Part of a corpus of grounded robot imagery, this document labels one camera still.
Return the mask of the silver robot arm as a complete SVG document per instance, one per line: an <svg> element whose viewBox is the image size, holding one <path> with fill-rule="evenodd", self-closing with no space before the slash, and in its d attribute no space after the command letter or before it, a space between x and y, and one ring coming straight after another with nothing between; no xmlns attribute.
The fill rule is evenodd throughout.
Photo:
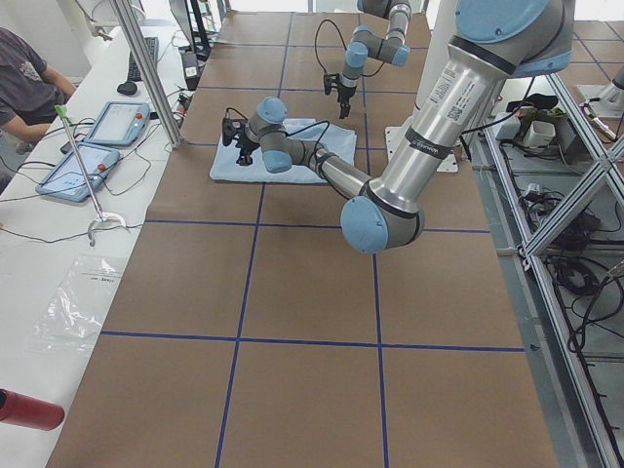
<svg viewBox="0 0 624 468"><path fill-rule="evenodd" d="M289 134L287 108L262 100L248 117L224 118L222 142L240 151L247 166L259 151L272 174L304 166L346 200L342 234L356 251L376 254L405 246L421 233L418 197L461 138L482 100L510 78L566 68L571 58L575 5L571 1L460 1L448 62L411 118L382 175L371 177L322 143Z"/></svg>
<svg viewBox="0 0 624 468"><path fill-rule="evenodd" d="M360 78L365 75L368 59L404 66L410 54L410 48L406 45L412 15L409 1L363 0L357 3L357 7L362 13L388 20L388 28L384 37L378 37L368 26L358 26L345 48L342 70L334 74L324 73L324 93L330 95L333 89L337 90L340 119L349 116L350 99L356 93Z"/></svg>

